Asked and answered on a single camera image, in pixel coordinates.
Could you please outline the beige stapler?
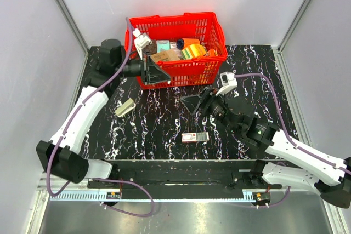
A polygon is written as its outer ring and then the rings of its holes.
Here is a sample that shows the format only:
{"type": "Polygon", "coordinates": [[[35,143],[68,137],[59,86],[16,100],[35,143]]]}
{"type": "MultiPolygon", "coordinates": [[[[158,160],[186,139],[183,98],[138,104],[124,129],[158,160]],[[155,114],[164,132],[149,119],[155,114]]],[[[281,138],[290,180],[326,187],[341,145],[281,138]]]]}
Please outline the beige stapler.
{"type": "Polygon", "coordinates": [[[136,107],[136,103],[134,102],[133,99],[129,98],[126,102],[124,102],[121,106],[119,106],[116,111],[115,115],[117,117],[123,117],[132,110],[134,110],[136,107]]]}

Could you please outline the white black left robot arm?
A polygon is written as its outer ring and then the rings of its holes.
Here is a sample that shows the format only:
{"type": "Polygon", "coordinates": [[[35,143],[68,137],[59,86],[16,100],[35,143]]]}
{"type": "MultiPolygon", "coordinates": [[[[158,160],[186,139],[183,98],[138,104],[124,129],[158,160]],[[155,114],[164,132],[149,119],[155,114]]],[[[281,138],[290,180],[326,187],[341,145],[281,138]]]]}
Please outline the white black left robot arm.
{"type": "Polygon", "coordinates": [[[111,163],[85,159],[79,152],[88,130],[120,85],[122,77],[140,77],[145,84],[170,82],[170,75],[151,58],[149,47],[153,41],[141,35],[134,44],[139,56],[130,59],[120,41],[106,39],[101,43],[99,57],[69,116],[49,141],[40,141],[36,146],[38,158],[48,176],[53,174],[75,184],[84,179],[99,178],[106,187],[117,185],[119,175],[113,171],[111,163]]]}

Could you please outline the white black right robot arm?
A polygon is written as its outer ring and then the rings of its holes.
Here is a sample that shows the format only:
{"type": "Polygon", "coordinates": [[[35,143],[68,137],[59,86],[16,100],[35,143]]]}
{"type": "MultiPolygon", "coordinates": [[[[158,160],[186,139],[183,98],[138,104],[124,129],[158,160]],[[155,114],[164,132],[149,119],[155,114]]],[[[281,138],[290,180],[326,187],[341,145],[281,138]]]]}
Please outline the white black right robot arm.
{"type": "Polygon", "coordinates": [[[281,157],[295,165],[280,167],[258,161],[249,175],[252,186],[296,187],[315,193],[336,207],[350,207],[350,158],[328,155],[291,138],[283,129],[258,118],[244,98],[226,101],[224,95],[206,87],[201,93],[180,100],[192,115],[214,117],[250,150],[281,157]]]}

